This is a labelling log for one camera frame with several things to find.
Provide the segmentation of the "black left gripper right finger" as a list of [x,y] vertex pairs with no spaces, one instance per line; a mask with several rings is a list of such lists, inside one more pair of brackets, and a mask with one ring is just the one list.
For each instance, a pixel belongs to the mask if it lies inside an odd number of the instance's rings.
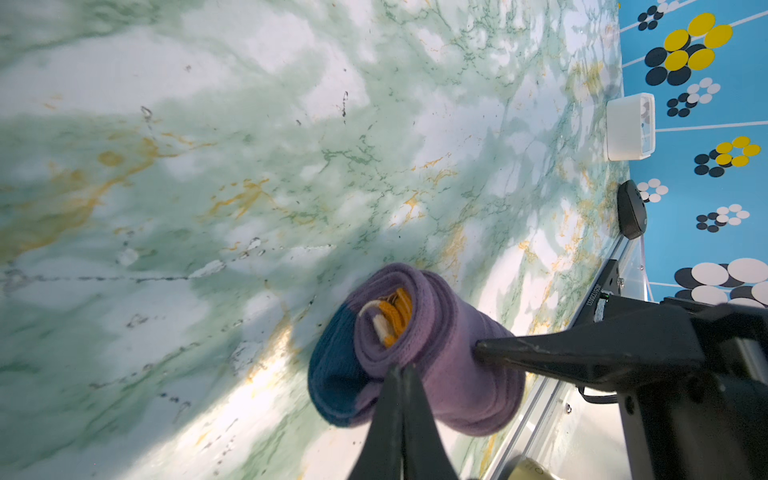
[[404,382],[404,478],[457,480],[442,444],[433,412],[420,377],[413,366],[402,372]]

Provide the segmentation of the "purple striped sock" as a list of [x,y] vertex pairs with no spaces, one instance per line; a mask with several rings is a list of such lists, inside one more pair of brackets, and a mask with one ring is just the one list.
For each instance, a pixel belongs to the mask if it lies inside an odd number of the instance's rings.
[[412,365],[438,421],[488,436],[517,414],[525,375],[481,362],[473,348],[511,335],[439,275],[389,264],[331,318],[309,361],[309,395],[328,423],[358,426],[371,420],[389,368]]

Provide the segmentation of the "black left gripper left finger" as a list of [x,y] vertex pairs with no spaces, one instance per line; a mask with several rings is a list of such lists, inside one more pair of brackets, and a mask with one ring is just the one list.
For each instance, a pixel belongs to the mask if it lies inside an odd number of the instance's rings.
[[398,480],[402,476],[402,368],[392,367],[385,378],[361,453],[349,480]]

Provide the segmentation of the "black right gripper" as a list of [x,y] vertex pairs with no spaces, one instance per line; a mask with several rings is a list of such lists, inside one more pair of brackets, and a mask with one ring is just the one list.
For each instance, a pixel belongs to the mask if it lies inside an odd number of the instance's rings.
[[478,341],[475,356],[618,395],[635,479],[767,476],[767,312],[618,296],[604,320]]

